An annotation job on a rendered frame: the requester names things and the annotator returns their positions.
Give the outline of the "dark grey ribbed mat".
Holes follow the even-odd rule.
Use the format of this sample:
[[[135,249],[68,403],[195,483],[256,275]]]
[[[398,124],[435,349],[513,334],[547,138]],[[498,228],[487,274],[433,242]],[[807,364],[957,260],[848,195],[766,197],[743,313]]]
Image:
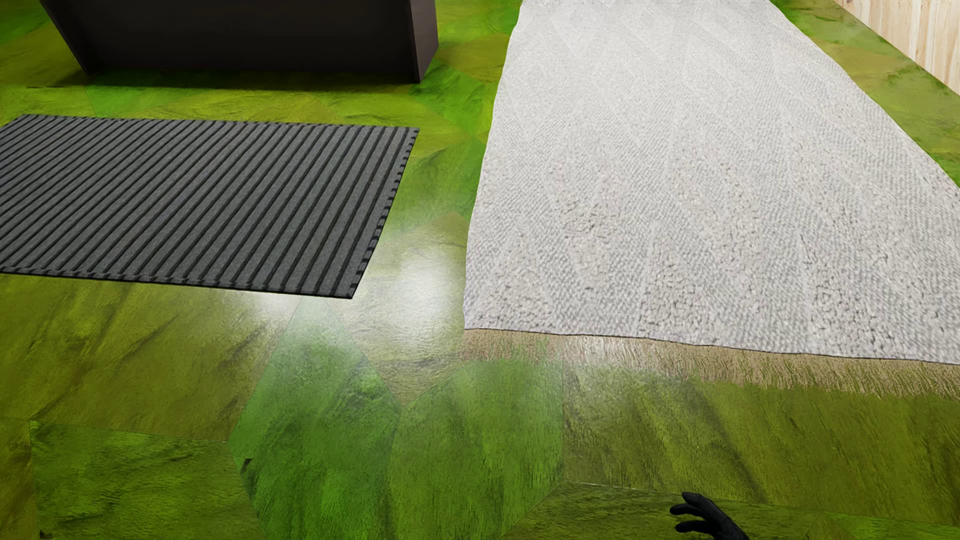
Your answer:
[[[21,115],[0,273],[351,299],[420,132]]]

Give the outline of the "light grey woven rug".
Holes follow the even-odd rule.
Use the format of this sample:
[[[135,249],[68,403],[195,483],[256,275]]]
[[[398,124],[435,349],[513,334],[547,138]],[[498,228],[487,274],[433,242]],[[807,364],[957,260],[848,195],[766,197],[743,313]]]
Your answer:
[[[960,188],[770,0],[523,0],[467,330],[960,364]]]

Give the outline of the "dark brown cabinet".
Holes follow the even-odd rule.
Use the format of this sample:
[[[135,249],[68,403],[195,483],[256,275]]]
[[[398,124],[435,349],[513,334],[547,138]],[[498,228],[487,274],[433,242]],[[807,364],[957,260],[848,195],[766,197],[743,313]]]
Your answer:
[[[421,82],[436,0],[39,0],[81,69],[385,73]]]

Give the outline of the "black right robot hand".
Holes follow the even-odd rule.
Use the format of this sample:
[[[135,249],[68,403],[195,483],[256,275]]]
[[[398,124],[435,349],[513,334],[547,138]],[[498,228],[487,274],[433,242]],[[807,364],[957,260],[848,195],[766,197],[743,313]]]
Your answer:
[[[713,540],[750,540],[747,533],[711,498],[699,493],[682,492],[682,503],[674,504],[669,513],[690,515],[695,520],[680,521],[675,525],[679,534],[706,534]]]

